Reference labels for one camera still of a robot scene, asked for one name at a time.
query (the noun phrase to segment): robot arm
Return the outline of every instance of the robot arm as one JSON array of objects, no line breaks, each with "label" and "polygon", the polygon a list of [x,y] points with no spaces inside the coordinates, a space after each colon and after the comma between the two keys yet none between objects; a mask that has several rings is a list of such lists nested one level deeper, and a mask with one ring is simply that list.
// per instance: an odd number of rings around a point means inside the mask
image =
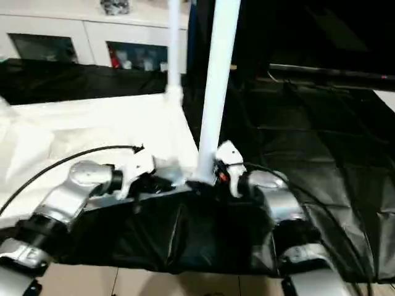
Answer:
[{"label": "robot arm", "polygon": [[231,142],[217,152],[220,179],[225,180],[233,197],[257,197],[273,222],[273,240],[286,296],[349,296],[330,256],[321,244],[320,232],[307,219],[289,190],[286,177],[267,171],[246,171],[241,154]]},{"label": "robot arm", "polygon": [[90,161],[74,164],[67,179],[44,198],[18,231],[0,245],[0,296],[35,296],[41,286],[35,277],[52,262],[92,196],[119,191],[125,198],[130,184],[154,170],[152,156],[144,150],[134,156],[129,170]]}]

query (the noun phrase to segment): black cable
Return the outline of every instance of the black cable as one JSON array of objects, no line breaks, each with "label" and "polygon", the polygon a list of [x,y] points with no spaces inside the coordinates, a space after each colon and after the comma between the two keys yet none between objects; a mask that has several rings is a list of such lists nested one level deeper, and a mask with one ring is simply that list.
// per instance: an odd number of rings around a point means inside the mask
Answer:
[{"label": "black cable", "polygon": [[[336,218],[333,216],[333,214],[326,208],[326,205],[321,202],[315,195],[313,195],[311,192],[309,192],[308,190],[304,189],[303,187],[297,185],[296,183],[291,182],[290,180],[287,180],[286,178],[284,178],[282,175],[278,174],[275,170],[268,168],[266,166],[262,166],[262,165],[258,165],[256,163],[251,163],[251,162],[239,162],[239,163],[232,163],[230,165],[227,165],[228,167],[232,167],[235,165],[246,165],[246,166],[250,166],[250,167],[254,167],[254,168],[258,168],[262,171],[267,171],[268,173],[273,174],[274,176],[276,176],[277,178],[281,179],[285,184],[288,185],[289,188],[296,188],[297,190],[303,192],[305,195],[308,195],[311,199],[313,199],[320,207],[322,207],[325,211],[325,213],[328,215],[328,217],[332,220],[332,222],[336,225],[336,227],[338,228],[338,230],[340,231],[340,233],[343,234],[343,236],[346,239],[346,242],[349,244],[352,252],[354,253],[356,259],[358,260],[358,263],[360,265],[360,267],[363,269],[365,276],[367,278],[369,278],[367,276],[368,272],[367,269],[365,268],[364,264],[362,263],[362,259],[361,256],[358,254],[358,251],[356,250],[354,244],[351,242],[350,238],[347,237],[347,235],[344,233],[342,227],[339,225],[339,223],[337,222]],[[363,295],[360,287],[356,284],[353,284],[353,288],[355,289],[355,291],[357,292],[358,295]],[[372,290],[372,284],[370,282],[367,283],[367,296],[373,296],[373,290]]]},{"label": "black cable", "polygon": [[142,149],[142,147],[136,147],[136,146],[129,146],[129,145],[116,145],[116,146],[103,146],[103,147],[97,147],[94,149],[90,149],[90,150],[86,150],[86,151],[82,151],[79,152],[77,154],[73,154],[69,157],[66,157],[62,160],[59,160],[56,163],[53,163],[50,166],[47,166],[45,169],[39,171],[37,174],[35,174],[33,177],[31,177],[27,182],[25,182],[22,186],[20,186],[18,188],[18,190],[16,190],[9,198],[8,200],[5,202],[5,204],[0,208],[0,216],[4,213],[4,211],[6,210],[6,208],[11,204],[11,202],[26,188],[28,187],[32,182],[36,181],[39,177],[41,177],[42,175],[44,175],[45,173],[47,173],[48,171],[50,171],[51,169],[58,167],[59,165],[68,162],[72,159],[75,159],[77,157],[80,157],[82,155],[86,155],[86,154],[90,154],[93,152],[97,152],[97,151],[102,151],[102,150],[111,150],[111,149],[132,149],[134,152],[138,152]]},{"label": "black cable", "polygon": [[118,273],[119,273],[119,268],[117,268],[117,273],[115,274],[114,284],[112,285],[112,290],[111,290],[111,296],[116,296],[114,294],[114,290],[115,290],[115,285],[117,284]]}]

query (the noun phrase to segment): object on shelf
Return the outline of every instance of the object on shelf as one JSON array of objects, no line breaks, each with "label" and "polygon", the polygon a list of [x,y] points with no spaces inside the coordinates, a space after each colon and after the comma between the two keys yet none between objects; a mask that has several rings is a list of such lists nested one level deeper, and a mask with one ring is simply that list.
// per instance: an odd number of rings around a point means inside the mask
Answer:
[{"label": "object on shelf", "polygon": [[[114,68],[162,72],[167,70],[165,46],[107,42],[107,47]],[[117,60],[115,64],[119,65],[117,67],[114,66],[114,58]]]},{"label": "object on shelf", "polygon": [[9,34],[21,59],[78,63],[69,37]]},{"label": "object on shelf", "polygon": [[120,68],[120,63],[118,61],[117,56],[114,54],[114,50],[109,47],[109,54],[110,54],[110,59],[111,59],[111,66],[115,69]]},{"label": "object on shelf", "polygon": [[107,15],[129,14],[130,0],[100,0],[100,5]]}]

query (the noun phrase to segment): white shelf top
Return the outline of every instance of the white shelf top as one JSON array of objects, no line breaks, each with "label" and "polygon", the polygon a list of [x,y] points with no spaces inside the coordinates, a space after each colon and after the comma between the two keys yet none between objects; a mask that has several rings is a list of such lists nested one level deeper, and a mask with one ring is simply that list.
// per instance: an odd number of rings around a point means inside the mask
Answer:
[{"label": "white shelf top", "polygon": [[[130,0],[130,3],[130,14],[113,16],[104,13],[100,0],[0,0],[0,15],[168,27],[167,0]],[[189,3],[181,5],[183,30],[188,28],[189,7]]]}]

